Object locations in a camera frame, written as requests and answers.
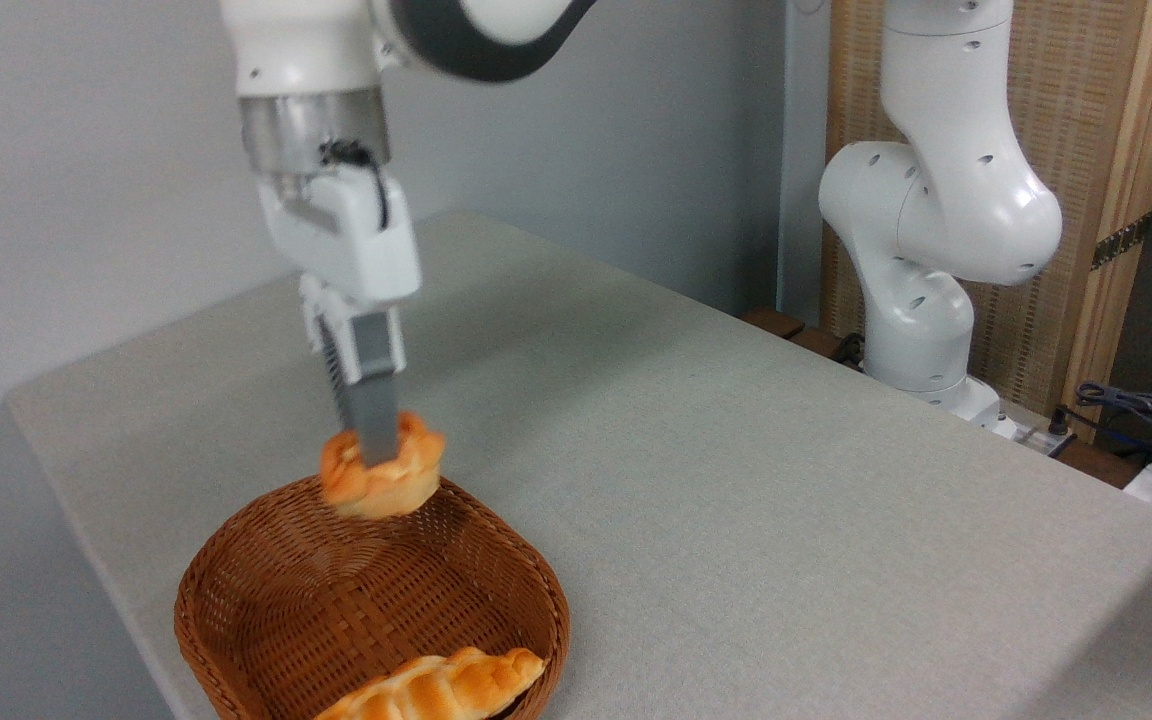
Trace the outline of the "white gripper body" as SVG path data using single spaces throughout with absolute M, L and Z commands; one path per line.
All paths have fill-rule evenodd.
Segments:
M 300 270 L 361 306 L 391 306 L 419 291 L 419 251 L 397 179 L 338 167 L 308 182 L 301 199 L 280 199 L 259 182 L 271 240 Z

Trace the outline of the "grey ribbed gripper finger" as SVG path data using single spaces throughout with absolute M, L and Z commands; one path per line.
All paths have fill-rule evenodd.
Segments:
M 397 306 L 364 309 L 312 274 L 300 278 L 308 341 L 326 364 L 340 425 L 361 462 L 397 458 L 397 376 L 406 366 Z

